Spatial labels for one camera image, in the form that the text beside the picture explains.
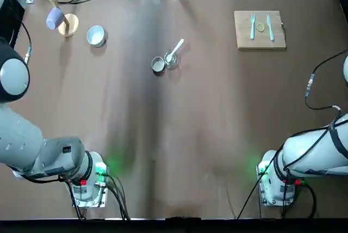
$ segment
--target glass cup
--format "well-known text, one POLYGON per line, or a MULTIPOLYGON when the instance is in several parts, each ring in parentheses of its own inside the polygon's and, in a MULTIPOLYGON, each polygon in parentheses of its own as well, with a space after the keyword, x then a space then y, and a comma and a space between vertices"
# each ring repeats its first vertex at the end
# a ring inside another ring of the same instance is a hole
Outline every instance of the glass cup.
POLYGON ((173 56, 171 58, 167 58, 167 56, 171 53, 171 51, 168 51, 167 53, 165 53, 164 55, 164 62, 165 65, 168 69, 174 69, 178 66, 178 56, 177 54, 173 54, 173 56))

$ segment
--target knife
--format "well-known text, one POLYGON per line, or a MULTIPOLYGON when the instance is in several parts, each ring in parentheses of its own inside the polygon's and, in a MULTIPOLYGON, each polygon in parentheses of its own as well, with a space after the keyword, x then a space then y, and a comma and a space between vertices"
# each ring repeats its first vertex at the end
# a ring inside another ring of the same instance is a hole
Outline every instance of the knife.
POLYGON ((273 30, 272 30, 272 25, 271 25, 271 18, 270 18, 270 14, 267 15, 267 25, 270 28, 270 37, 271 37, 271 41, 274 41, 274 36, 273 36, 273 30))

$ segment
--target small white bowl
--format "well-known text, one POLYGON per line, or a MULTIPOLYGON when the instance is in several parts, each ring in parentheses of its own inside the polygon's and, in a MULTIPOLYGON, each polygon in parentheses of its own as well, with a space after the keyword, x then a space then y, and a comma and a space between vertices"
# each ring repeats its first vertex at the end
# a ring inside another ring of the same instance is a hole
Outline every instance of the small white bowl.
POLYGON ((161 73, 165 67, 163 58, 161 58, 160 56, 155 57, 154 59, 152 59, 151 66, 154 73, 161 73))
POLYGON ((101 47, 105 42, 104 29, 101 26, 93 26, 87 32, 87 41, 93 47, 101 47))

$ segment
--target lemon slice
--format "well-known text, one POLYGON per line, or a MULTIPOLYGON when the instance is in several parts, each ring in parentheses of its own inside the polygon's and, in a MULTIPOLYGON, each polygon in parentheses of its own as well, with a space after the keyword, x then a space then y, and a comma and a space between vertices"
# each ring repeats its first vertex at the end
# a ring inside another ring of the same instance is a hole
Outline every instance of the lemon slice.
POLYGON ((259 31, 259 32, 263 32, 265 30, 265 25, 263 25, 263 23, 259 22, 257 23, 256 25, 256 29, 259 31))

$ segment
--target wooden cutting board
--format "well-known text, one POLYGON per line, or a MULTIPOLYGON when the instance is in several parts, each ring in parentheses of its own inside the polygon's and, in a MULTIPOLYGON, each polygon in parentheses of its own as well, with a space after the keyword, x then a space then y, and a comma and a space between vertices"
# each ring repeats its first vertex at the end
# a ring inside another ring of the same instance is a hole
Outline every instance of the wooden cutting board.
POLYGON ((279 11, 235 11, 234 23, 238 49, 285 49, 287 47, 279 11), (255 36, 252 40, 250 33, 253 13, 255 13, 255 36), (270 29, 267 25, 268 14, 271 17, 274 41, 270 39, 270 29), (265 25, 263 32, 257 30, 258 22, 265 25))

